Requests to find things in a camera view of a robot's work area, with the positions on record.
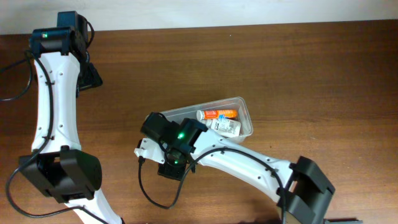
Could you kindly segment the orange tube white cap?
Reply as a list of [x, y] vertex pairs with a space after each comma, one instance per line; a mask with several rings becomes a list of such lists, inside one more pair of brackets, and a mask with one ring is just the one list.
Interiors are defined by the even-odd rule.
[[237, 110], [198, 110], [197, 120], [237, 118]]

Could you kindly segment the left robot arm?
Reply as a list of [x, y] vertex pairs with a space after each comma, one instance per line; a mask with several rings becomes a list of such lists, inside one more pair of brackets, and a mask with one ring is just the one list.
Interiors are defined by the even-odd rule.
[[32, 153], [19, 159], [21, 174], [45, 197], [74, 210], [83, 223], [123, 223], [102, 190], [97, 157], [82, 151], [76, 99], [102, 79], [87, 51], [91, 24], [76, 11], [59, 12], [53, 28], [29, 40], [38, 81], [38, 117]]

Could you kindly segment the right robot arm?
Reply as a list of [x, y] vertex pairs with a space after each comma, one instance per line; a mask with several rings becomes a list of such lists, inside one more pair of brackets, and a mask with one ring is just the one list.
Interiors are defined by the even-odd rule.
[[196, 119], [181, 123], [152, 112], [144, 121], [145, 136], [134, 153], [143, 164], [152, 160], [158, 174], [183, 183], [197, 165], [226, 172], [257, 188], [279, 208], [282, 223], [323, 223], [335, 188], [307, 157], [297, 162], [275, 159], [236, 144]]

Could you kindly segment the clear plastic container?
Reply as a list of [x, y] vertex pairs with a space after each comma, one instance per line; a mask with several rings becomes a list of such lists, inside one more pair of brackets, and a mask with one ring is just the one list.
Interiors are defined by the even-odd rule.
[[175, 121], [180, 124], [184, 118], [196, 119], [198, 110], [236, 110], [238, 112], [237, 120], [241, 123], [240, 134], [230, 139], [236, 144], [241, 144], [254, 132], [246, 102], [240, 96], [162, 111], [161, 113], [169, 121]]

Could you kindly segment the white spray bottle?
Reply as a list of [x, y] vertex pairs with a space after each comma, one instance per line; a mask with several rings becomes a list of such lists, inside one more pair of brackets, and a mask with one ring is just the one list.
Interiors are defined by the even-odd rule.
[[232, 119], [208, 119], [204, 124], [226, 138], [234, 138], [240, 134], [241, 123]]

